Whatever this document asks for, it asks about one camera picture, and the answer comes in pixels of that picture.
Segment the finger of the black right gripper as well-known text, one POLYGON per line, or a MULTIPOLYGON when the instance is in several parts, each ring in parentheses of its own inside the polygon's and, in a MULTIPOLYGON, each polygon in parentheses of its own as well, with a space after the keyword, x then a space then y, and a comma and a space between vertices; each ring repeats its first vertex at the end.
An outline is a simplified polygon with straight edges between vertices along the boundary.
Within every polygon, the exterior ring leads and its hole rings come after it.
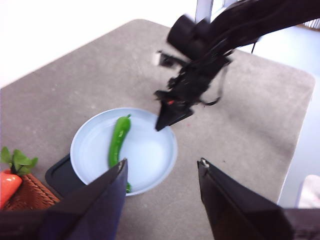
POLYGON ((155 124, 155 129, 161 131, 167 126, 171 126, 174 123, 174 116, 176 112, 184 111, 183 108, 179 108, 176 104, 168 104, 167 102, 160 101, 160 112, 155 124))
POLYGON ((193 114, 194 114, 194 111, 192 109, 190 109, 190 108, 188 108, 188 109, 186 109, 184 111, 181 111, 181 112, 176 112, 174 114, 174 118, 173 118, 172 123, 176 124, 176 123, 178 123, 178 122, 180 122, 180 121, 192 116, 193 114))

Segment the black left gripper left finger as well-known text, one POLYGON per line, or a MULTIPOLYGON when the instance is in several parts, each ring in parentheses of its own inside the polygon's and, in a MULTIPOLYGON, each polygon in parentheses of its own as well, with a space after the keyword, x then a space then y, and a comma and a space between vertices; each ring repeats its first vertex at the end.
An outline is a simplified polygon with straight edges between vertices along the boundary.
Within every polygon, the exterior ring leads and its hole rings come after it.
POLYGON ((113 240, 126 198, 128 161, 42 210, 1 211, 2 240, 113 240))

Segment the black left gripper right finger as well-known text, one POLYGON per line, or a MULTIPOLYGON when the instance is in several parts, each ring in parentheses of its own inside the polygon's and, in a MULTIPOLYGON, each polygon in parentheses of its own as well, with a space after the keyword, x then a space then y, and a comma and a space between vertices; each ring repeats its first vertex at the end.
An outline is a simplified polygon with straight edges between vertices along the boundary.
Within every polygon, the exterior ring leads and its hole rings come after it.
POLYGON ((197 162, 201 201, 216 240, 318 240, 318 208, 283 208, 207 159, 197 162))

